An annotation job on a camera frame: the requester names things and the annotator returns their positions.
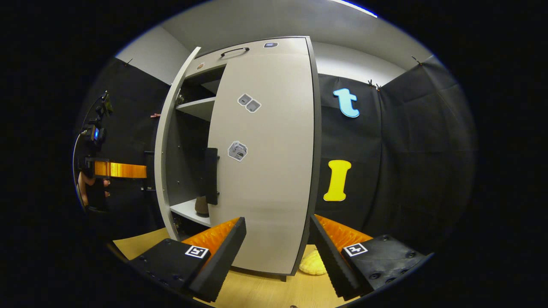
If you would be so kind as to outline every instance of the cabinet shelf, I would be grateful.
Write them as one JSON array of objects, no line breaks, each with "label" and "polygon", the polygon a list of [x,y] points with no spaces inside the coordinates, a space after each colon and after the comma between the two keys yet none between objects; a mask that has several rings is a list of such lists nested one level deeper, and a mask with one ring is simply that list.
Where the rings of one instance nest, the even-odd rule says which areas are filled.
[{"label": "cabinet shelf", "polygon": [[175,109],[193,115],[195,117],[211,121],[215,97],[195,100],[175,107]]},{"label": "cabinet shelf", "polygon": [[201,216],[198,216],[198,214],[196,214],[196,210],[194,209],[195,204],[196,204],[196,199],[192,199],[190,201],[186,201],[186,202],[171,206],[170,209],[173,213],[177,213],[183,216],[184,218],[188,218],[201,225],[211,227],[211,222],[209,220],[209,217],[201,217]]}]

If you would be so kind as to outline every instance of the cabinet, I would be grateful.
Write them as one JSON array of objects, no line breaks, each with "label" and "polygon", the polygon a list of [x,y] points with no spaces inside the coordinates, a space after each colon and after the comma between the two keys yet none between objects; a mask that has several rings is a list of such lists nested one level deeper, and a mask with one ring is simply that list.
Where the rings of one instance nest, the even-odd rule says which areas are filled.
[{"label": "cabinet", "polygon": [[[270,42],[278,44],[265,48]],[[243,216],[247,235],[232,265],[294,275],[319,171],[319,92],[311,48],[308,37],[266,39],[196,58],[197,48],[183,64],[162,110],[155,150],[158,201],[171,238],[179,239],[172,212],[208,226]],[[185,82],[201,83],[214,96],[177,105]],[[260,107],[249,112],[238,102],[244,94]],[[193,211],[201,190],[190,175],[192,157],[179,150],[185,148],[181,136],[192,134],[181,114],[208,122],[207,147],[220,156],[218,201],[208,205],[209,218]],[[247,149],[240,160],[229,156],[235,141]]]}]

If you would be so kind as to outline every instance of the open cabinet door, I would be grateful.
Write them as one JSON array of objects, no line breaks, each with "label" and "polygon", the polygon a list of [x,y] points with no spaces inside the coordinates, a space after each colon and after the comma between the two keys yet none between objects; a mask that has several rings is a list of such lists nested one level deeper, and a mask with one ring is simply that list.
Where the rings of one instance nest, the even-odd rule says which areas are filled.
[{"label": "open cabinet door", "polygon": [[177,230],[173,226],[173,216],[170,210],[170,203],[167,192],[167,180],[166,180],[166,147],[167,147],[167,135],[168,128],[170,127],[171,120],[173,119],[175,112],[175,101],[181,88],[182,82],[185,78],[186,71],[190,65],[190,62],[196,57],[200,50],[200,47],[196,47],[186,61],[181,66],[181,69],[175,76],[171,88],[169,88],[168,95],[165,97],[164,106],[162,107],[162,113],[158,122],[158,132],[156,134],[156,145],[154,155],[154,176],[156,184],[156,195],[158,197],[158,205],[160,212],[162,213],[162,219],[165,227],[168,231],[171,239],[179,241],[179,235]]},{"label": "open cabinet door", "polygon": [[[211,224],[246,219],[247,236],[233,266],[280,275],[294,275],[302,255],[315,146],[307,41],[291,39],[302,40],[305,51],[228,61],[208,139],[208,147],[217,148],[220,156],[218,203],[209,204]],[[237,151],[241,155],[234,157]]]}]

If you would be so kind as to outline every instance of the orange strap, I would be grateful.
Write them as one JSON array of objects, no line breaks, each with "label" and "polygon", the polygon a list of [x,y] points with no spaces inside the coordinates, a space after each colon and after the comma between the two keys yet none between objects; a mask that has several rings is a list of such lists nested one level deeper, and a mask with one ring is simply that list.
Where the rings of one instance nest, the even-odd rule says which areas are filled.
[{"label": "orange strap", "polygon": [[115,178],[146,179],[146,166],[95,161],[95,174]]}]

